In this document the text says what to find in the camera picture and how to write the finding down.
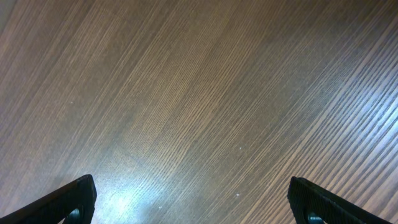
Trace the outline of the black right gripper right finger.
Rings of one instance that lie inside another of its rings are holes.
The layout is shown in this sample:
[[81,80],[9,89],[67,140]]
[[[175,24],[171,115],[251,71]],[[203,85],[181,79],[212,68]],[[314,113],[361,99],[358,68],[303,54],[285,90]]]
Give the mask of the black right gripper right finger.
[[287,198],[299,224],[391,224],[303,177],[291,178]]

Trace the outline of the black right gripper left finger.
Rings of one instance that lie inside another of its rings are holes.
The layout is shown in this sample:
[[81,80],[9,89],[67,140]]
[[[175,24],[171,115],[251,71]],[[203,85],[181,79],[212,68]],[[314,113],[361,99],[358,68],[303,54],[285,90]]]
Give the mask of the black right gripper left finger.
[[93,176],[83,175],[67,185],[1,218],[1,223],[87,223],[95,211]]

